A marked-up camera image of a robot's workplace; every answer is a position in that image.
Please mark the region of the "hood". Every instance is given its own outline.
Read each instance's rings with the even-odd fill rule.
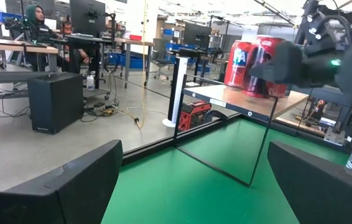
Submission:
[[[39,24],[44,24],[45,22],[40,22],[37,20],[37,17],[35,15],[35,10],[37,9],[37,7],[41,8],[40,6],[36,5],[36,4],[32,4],[30,6],[27,7],[27,9],[25,9],[25,17],[28,19],[28,21],[33,24],[33,25],[39,25]]]

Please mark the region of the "white pillar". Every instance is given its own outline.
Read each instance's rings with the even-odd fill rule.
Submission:
[[[176,127],[176,120],[177,120],[177,112],[179,111],[179,103],[180,103],[180,95],[182,93],[182,87],[183,87],[183,78],[184,75],[187,73],[187,61],[188,58],[185,57],[177,57],[180,61],[178,63],[178,68],[177,69],[177,80],[176,83],[173,83],[173,85],[176,85],[176,90],[175,90],[175,100],[173,102],[174,104],[174,110],[172,112],[172,120],[170,121],[168,118],[164,119],[162,121],[162,124],[164,124],[166,127],[170,128],[177,128]]]

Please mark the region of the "person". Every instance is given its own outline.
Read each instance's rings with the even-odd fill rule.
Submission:
[[[37,42],[45,42],[45,39],[48,39],[48,38],[62,39],[61,35],[56,34],[48,26],[45,25],[45,14],[41,6],[36,4],[28,6],[26,9],[26,14],[27,14],[27,20],[29,21],[31,26],[31,30],[32,30],[31,34],[33,37],[37,39]],[[95,63],[96,63],[96,60],[99,60],[99,58],[96,58],[94,56],[95,54],[94,50],[75,49],[73,53],[75,56],[76,63],[70,63],[58,55],[57,66],[62,67],[63,71],[66,71],[66,72],[69,72],[71,70],[70,67],[74,66],[72,71],[75,73],[80,73],[80,69],[81,69],[80,65],[82,63],[88,63],[90,65],[88,71],[95,70]],[[44,54],[27,53],[27,61],[31,63],[34,71],[38,71],[38,70],[42,71],[44,70],[44,67],[39,65],[42,65],[42,64],[46,65]]]
[[[56,34],[45,25],[45,14],[42,7],[33,4],[25,10],[26,18],[30,25],[30,35],[37,42],[45,42],[49,38],[61,39],[62,36]],[[44,71],[46,67],[46,55],[36,53],[26,53],[25,59],[32,65],[33,71]],[[57,55],[57,66],[61,67],[63,72],[69,72],[70,63],[61,56]]]

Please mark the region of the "white bottle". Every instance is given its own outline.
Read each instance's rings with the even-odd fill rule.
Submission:
[[[95,77],[93,75],[89,75],[86,78],[86,88],[88,90],[94,90],[95,89]]]

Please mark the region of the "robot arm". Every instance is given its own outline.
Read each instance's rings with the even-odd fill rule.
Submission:
[[[312,3],[306,9],[313,10]],[[328,21],[337,19],[345,27],[345,38],[337,41]],[[276,47],[271,62],[253,67],[249,74],[277,84],[293,84],[302,88],[320,87],[336,81],[347,95],[352,95],[352,30],[342,16],[325,16],[306,12],[297,40],[306,40],[302,48],[291,42]]]

